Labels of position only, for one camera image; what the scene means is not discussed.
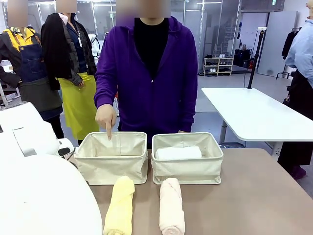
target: brown table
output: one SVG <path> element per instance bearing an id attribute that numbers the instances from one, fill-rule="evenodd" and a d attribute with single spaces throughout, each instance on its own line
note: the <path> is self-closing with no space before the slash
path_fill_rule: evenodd
<path id="1" fill-rule="evenodd" d="M 313 201 L 262 149 L 225 149 L 220 185 L 182 185 L 186 235 L 312 235 Z M 102 220 L 112 186 L 91 187 Z M 135 186 L 133 235 L 160 235 L 159 189 Z"/>

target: light blue shirt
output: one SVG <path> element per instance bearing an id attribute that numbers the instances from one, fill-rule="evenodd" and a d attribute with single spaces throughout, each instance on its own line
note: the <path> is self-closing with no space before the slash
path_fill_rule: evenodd
<path id="1" fill-rule="evenodd" d="M 313 87 L 313 20 L 306 20 L 294 38 L 286 65 L 298 69 Z"/>

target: beige storage basket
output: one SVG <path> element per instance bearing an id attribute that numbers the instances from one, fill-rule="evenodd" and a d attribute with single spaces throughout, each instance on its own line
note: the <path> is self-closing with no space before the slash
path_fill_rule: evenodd
<path id="1" fill-rule="evenodd" d="M 120 176 L 135 184 L 147 180 L 147 135 L 142 132 L 90 133 L 74 155 L 74 163 L 90 185 L 114 185 Z"/>
<path id="2" fill-rule="evenodd" d="M 158 160 L 156 151 L 167 147 L 198 146 L 202 158 Z M 221 183 L 223 152 L 210 133 L 155 135 L 152 139 L 151 164 L 153 182 L 161 184 L 167 178 L 177 178 L 182 185 L 215 185 Z"/>

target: purple jacket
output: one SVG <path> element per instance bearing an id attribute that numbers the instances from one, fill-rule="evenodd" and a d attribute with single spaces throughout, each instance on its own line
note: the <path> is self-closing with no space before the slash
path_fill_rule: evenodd
<path id="1" fill-rule="evenodd" d="M 154 80 L 136 50 L 133 26 L 112 28 L 95 75 L 96 107 L 112 105 L 118 91 L 122 131 L 145 132 L 148 142 L 156 134 L 190 132 L 194 122 L 198 85 L 195 40 L 174 17 L 169 18 L 169 25 Z"/>

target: hand pointing at basket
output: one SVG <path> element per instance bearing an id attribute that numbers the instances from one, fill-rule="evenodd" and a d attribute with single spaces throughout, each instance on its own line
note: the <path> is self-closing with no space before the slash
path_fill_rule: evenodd
<path id="1" fill-rule="evenodd" d="M 96 114 L 96 122 L 99 126 L 107 131 L 108 139 L 112 138 L 112 128 L 116 123 L 116 112 L 112 105 L 104 104 L 101 105 Z"/>

